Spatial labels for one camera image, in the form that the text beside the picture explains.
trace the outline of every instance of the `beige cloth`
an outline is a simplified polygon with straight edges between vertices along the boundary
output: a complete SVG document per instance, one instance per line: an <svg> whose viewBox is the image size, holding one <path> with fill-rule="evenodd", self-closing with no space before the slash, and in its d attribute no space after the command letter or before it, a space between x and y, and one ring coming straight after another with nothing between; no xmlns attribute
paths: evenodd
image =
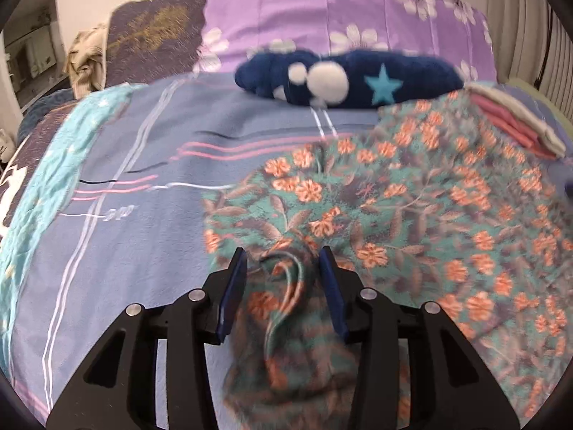
<svg viewBox="0 0 573 430"><path fill-rule="evenodd" d="M515 119L524 122L539 135L539 140L547 147L547 149L560 158L565 156L565 144L557 134L555 134L553 128L535 116L518 99L515 99L515 97L512 97L508 93L495 89L494 87L488 87L475 82L466 83L464 87L466 90L475 92L476 94L482 95L489 100L505 106L511 114L514 115Z"/></svg>
<svg viewBox="0 0 573 430"><path fill-rule="evenodd" d="M80 32L66 58L65 72L70 77L74 96L83 99L90 92L104 88L103 44L107 24Z"/></svg>

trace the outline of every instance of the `purple floral fabric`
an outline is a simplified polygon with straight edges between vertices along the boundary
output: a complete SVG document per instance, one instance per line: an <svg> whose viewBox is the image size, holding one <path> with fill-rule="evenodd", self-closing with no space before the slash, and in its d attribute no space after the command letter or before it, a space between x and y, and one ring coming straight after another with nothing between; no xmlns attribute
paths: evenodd
<svg viewBox="0 0 573 430"><path fill-rule="evenodd" d="M196 71L232 72L257 50L397 50L495 81L485 16L460 0L206 0Z"/></svg>

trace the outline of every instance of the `black cord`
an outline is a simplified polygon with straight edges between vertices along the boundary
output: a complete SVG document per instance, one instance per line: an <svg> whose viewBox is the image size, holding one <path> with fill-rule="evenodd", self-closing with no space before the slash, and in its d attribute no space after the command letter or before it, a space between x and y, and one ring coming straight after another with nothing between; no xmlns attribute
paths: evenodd
<svg viewBox="0 0 573 430"><path fill-rule="evenodd" d="M541 82L545 74L545 68L547 67L547 59L549 58L549 48L551 48L551 34L553 33L553 8L547 5L549 9L549 27L547 28L547 44L545 46L545 58L543 58L543 64L541 65L541 72L538 78L534 82L534 87L539 90L541 87Z"/></svg>

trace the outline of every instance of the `teal star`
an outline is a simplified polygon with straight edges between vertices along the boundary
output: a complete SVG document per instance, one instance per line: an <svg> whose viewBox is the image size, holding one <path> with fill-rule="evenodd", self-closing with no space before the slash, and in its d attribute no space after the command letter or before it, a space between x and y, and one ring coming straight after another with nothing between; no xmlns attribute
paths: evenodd
<svg viewBox="0 0 573 430"><path fill-rule="evenodd" d="M386 104L394 103L393 93L402 87L403 82L397 79L390 79L386 73L386 67L380 67L380 74L378 77L364 76L366 84L374 91L372 96L372 105L376 105L381 101Z"/></svg>

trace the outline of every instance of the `blue gripper pad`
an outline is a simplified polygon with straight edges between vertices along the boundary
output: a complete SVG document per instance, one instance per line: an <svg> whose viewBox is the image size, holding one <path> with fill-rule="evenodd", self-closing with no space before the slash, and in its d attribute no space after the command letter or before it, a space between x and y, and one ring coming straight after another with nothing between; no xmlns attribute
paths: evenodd
<svg viewBox="0 0 573 430"><path fill-rule="evenodd" d="M219 324L217 325L217 337L222 343L225 336L231 333L235 314L241 304L241 299L245 291L247 278L247 254L243 249L237 249L229 266L233 270L228 281L225 294L219 307Z"/></svg>
<svg viewBox="0 0 573 430"><path fill-rule="evenodd" d="M331 262L333 261L331 261L328 251L325 248L321 249L319 252L320 280L326 295L330 318L334 331L343 341L346 341L348 339L348 325L346 323L345 301L334 275L334 270L337 269L336 263L333 262L333 266Z"/></svg>

